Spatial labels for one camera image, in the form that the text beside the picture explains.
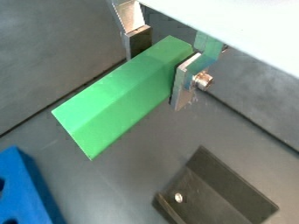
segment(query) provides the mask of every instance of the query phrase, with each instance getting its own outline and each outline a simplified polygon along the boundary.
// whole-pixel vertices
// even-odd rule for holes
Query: bolt
[[[193,77],[195,86],[206,91],[213,83],[213,77],[207,74],[206,71],[202,71],[201,73],[198,73],[194,77]]]

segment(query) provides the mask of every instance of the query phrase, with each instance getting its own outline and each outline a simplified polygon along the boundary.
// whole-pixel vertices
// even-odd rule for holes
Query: gray table surface
[[[106,0],[0,1],[0,135],[125,57]]]
[[[51,108],[2,137],[2,149],[17,144],[35,159],[69,223],[166,223],[153,199],[199,145],[279,205],[266,223],[298,222],[298,153],[210,95],[198,99],[181,112],[166,101],[93,162]]]

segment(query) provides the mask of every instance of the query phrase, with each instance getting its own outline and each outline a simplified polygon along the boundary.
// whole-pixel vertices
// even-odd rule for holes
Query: screw
[[[230,49],[230,47],[227,45],[223,45],[223,47],[222,47],[222,53],[225,53],[229,49]]]
[[[174,198],[178,203],[183,203],[183,196],[179,193],[174,195]]]

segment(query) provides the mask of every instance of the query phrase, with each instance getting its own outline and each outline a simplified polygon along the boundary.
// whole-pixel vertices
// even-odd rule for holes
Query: blue foam block
[[[0,153],[0,224],[65,224],[34,160],[13,146]]]

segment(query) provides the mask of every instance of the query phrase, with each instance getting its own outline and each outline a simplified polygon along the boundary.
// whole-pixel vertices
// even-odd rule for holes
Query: green rectangular block
[[[170,97],[175,66],[191,54],[167,37],[53,111],[90,159]]]

